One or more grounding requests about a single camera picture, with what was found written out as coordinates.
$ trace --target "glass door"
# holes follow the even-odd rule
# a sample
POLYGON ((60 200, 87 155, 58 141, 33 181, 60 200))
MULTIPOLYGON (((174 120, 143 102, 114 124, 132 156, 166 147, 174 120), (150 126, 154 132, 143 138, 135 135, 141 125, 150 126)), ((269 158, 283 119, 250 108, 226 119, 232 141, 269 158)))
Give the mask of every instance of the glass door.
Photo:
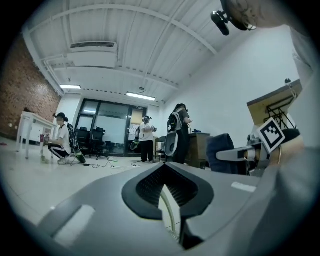
POLYGON ((108 155, 124 155, 128 115, 129 107, 125 105, 102 102, 98 107, 94 129, 105 130, 102 140, 110 146, 108 155))

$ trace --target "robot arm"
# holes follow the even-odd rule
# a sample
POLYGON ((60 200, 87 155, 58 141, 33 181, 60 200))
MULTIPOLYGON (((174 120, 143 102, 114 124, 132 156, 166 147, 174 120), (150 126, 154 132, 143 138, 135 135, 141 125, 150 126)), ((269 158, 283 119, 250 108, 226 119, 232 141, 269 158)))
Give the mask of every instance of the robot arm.
POLYGON ((228 162, 246 161, 246 172, 251 176, 262 176, 270 162, 270 154, 266 146, 254 134, 248 136, 247 146, 220 151, 216 153, 216 158, 228 162), (256 159, 256 150, 260 150, 259 160, 256 159))

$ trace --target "wooden cabinet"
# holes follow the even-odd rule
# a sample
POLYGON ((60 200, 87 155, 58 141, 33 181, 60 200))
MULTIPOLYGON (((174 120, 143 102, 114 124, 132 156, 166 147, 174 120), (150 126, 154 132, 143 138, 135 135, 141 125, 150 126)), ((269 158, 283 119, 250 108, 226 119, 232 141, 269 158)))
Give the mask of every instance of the wooden cabinet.
POLYGON ((190 134, 190 147, 185 158, 185 163, 192 167, 206 169, 207 138, 209 133, 190 134))

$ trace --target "white ceiling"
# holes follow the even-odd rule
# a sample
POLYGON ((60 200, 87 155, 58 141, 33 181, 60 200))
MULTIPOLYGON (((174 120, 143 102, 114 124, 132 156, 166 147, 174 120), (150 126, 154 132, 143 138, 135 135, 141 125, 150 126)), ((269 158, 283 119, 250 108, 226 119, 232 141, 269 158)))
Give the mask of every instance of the white ceiling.
POLYGON ((218 9, 220 0, 49 0, 23 36, 57 91, 81 85, 65 92, 125 100, 126 92, 143 87, 157 105, 239 35, 232 25, 229 36, 221 34, 210 19, 218 9), (75 66, 68 59, 71 44, 93 41, 117 43, 115 68, 75 66))

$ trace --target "glass wall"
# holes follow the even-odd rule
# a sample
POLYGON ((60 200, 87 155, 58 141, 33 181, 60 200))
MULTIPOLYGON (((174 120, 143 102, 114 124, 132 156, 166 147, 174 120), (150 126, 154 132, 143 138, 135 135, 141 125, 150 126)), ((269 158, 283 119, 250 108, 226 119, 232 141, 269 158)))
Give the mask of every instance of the glass wall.
POLYGON ((128 106, 101 103, 94 129, 103 128, 104 142, 111 143, 110 153, 124 154, 128 106))
POLYGON ((92 123, 97 112, 99 102, 86 100, 79 113, 79 119, 77 122, 76 130, 81 127, 86 128, 87 131, 91 131, 92 123))
POLYGON ((95 130, 102 128, 105 131, 102 140, 108 146, 106 155, 137 156, 141 153, 140 147, 130 150, 130 145, 146 114, 147 108, 140 106, 85 99, 75 129, 85 128, 93 140, 95 130))

